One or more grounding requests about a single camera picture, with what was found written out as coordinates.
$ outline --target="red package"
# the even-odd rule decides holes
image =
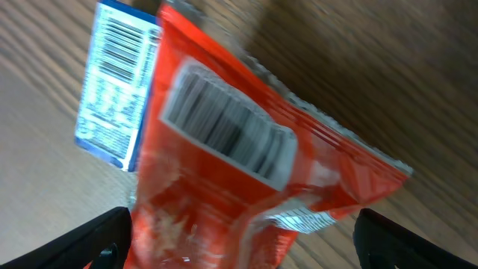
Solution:
[[[169,5],[127,268],[276,268],[409,174],[294,107]]]

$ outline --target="wooden table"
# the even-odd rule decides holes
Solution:
[[[200,8],[299,97],[415,168],[372,208],[478,264],[478,2]],[[124,204],[134,184],[72,142],[94,9],[94,0],[0,2],[0,263]],[[359,268],[355,218],[301,235],[282,267]]]

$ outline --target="red plastic wrapper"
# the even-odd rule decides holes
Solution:
[[[409,176],[268,87],[169,5],[127,268],[276,268]]]

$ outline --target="black object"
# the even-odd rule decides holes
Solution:
[[[357,218],[353,242],[363,269],[477,269],[375,211]]]
[[[117,207],[0,269],[120,269],[131,245],[129,210]]]

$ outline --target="packet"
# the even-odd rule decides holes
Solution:
[[[133,171],[162,28],[155,16],[115,0],[96,5],[75,142]]]
[[[298,232],[410,176],[309,104],[284,99],[171,5],[160,14],[127,268],[276,268]]]

